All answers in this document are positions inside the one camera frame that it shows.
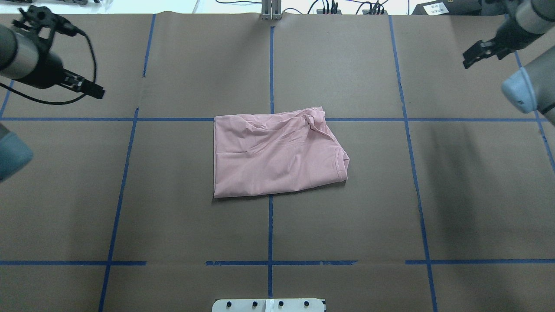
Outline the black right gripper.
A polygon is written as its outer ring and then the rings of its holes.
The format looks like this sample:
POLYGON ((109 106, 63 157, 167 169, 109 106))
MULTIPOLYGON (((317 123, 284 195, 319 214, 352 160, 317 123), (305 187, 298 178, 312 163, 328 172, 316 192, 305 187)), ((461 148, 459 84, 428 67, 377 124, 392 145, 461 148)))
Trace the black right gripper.
POLYGON ((462 53, 463 66, 470 69, 475 63, 494 55, 505 57, 514 51, 527 48, 538 38, 538 34, 523 29, 517 20, 507 19, 491 41, 477 41, 462 53))

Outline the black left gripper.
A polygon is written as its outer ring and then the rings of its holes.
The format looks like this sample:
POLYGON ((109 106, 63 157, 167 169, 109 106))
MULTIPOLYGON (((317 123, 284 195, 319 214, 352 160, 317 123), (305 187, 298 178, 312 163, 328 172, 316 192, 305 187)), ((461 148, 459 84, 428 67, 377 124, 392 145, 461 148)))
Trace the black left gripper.
POLYGON ((59 85, 95 99, 103 99, 105 89, 84 77, 64 69, 61 57, 54 52, 39 57, 38 65, 26 76, 26 84, 39 89, 59 85))

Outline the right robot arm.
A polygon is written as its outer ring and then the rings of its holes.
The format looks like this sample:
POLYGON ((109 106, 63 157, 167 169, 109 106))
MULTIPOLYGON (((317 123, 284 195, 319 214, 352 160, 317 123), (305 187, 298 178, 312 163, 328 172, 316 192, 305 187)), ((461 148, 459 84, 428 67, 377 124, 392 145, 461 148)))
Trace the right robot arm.
POLYGON ((477 41, 463 52, 468 69, 483 59, 504 59, 522 52, 519 69, 501 84, 506 99, 521 113, 536 112, 554 124, 555 3, 552 0, 483 0, 483 11, 505 14, 493 38, 477 41))

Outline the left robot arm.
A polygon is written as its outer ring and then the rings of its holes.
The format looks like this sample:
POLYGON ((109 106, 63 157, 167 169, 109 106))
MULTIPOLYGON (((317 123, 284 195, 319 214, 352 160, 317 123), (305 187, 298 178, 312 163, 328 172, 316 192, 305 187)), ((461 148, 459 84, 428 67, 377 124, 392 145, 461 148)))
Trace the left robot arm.
POLYGON ((44 105, 68 105, 92 97, 102 99, 105 90, 97 83, 98 63, 91 39, 85 31, 68 21, 24 22, 15 20, 13 26, 1 26, 1 76, 10 80, 1 87, 10 94, 44 105), (59 55, 52 51, 56 34, 68 37, 80 35, 85 38, 93 65, 92 79, 66 69, 59 55), (77 97, 65 101, 48 101, 16 90, 13 83, 46 90, 60 86, 73 91, 77 97))

